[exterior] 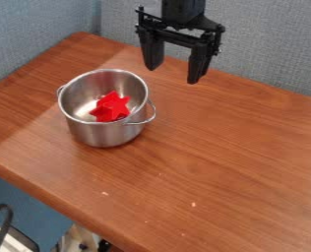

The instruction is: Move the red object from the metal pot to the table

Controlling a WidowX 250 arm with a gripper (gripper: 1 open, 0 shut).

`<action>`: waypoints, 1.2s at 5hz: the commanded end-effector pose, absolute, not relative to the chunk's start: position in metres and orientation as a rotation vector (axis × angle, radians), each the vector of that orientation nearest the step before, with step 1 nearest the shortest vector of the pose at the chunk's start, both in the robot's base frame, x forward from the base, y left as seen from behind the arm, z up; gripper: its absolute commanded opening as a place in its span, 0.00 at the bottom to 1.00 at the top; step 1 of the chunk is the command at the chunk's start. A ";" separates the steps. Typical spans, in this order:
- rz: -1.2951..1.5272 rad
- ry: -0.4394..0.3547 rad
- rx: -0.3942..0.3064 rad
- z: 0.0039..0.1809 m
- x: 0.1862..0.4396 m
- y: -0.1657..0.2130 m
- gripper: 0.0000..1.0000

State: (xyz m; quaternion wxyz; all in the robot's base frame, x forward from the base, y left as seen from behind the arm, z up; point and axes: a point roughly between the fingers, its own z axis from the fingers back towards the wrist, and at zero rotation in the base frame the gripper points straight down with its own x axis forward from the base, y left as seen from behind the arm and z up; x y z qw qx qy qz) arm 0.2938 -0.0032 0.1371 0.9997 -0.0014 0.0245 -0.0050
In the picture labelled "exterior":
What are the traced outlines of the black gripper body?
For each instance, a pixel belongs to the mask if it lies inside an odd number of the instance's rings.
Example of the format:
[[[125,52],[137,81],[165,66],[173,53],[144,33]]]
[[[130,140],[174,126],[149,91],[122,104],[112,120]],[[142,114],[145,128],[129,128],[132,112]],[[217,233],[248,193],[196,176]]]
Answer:
[[[165,43],[187,48],[205,43],[212,53],[220,51],[225,27],[205,16],[205,0],[162,0],[160,17],[148,13],[142,6],[137,7],[136,13],[137,34],[141,30],[154,31]]]

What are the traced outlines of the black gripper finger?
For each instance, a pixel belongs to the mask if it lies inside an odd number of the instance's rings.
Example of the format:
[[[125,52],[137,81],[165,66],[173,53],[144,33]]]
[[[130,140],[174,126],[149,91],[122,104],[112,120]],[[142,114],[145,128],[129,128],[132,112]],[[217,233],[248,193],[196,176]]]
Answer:
[[[141,30],[138,36],[144,63],[146,68],[153,71],[164,63],[165,41],[154,31]]]
[[[192,55],[189,58],[189,84],[196,84],[199,79],[205,75],[211,59],[211,46],[205,43],[197,43],[192,48]]]

